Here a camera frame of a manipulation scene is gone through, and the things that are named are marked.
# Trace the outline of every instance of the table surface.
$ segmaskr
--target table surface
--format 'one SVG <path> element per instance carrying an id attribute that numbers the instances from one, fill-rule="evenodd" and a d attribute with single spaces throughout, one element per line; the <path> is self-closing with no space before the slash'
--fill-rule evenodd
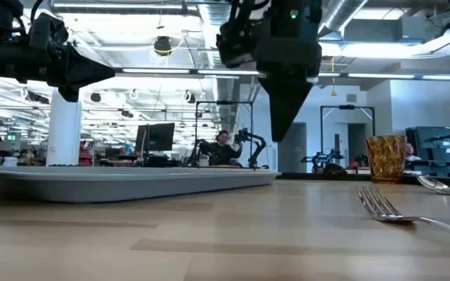
<path id="1" fill-rule="evenodd" d="M 360 182 L 278 180 L 144 201 L 0 197 L 0 280 L 450 281 L 450 234 L 373 221 Z M 450 223 L 450 197 L 380 186 L 407 215 Z"/>

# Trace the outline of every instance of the fork tines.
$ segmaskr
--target fork tines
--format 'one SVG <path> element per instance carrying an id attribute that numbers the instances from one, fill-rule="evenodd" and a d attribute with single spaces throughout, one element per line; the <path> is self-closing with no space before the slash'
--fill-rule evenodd
<path id="1" fill-rule="evenodd" d="M 357 187 L 362 205 L 375 219 L 400 219 L 402 214 L 391 204 L 377 187 Z"/>

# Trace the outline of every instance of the glass cup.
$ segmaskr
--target glass cup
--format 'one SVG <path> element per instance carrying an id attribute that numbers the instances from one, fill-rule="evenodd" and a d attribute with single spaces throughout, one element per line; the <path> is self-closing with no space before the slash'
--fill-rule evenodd
<path id="1" fill-rule="evenodd" d="M 405 137 L 366 138 L 373 183 L 401 183 L 404 177 Z"/>

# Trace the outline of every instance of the spoon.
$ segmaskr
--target spoon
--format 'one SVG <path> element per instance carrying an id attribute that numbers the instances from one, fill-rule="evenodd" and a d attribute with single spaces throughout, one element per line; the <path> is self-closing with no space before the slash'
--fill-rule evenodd
<path id="1" fill-rule="evenodd" d="M 429 190 L 433 190 L 438 194 L 450 195 L 450 187 L 428 176 L 418 176 L 418 181 Z"/>

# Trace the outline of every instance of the silver fork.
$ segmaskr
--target silver fork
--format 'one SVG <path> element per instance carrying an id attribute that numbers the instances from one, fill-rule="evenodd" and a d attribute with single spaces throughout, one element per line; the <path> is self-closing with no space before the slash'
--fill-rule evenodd
<path id="1" fill-rule="evenodd" d="M 377 187 L 357 187 L 357 193 L 362 205 L 373 219 L 389 223 L 423 222 L 450 233 L 450 225 L 447 223 L 424 217 L 402 215 Z"/>

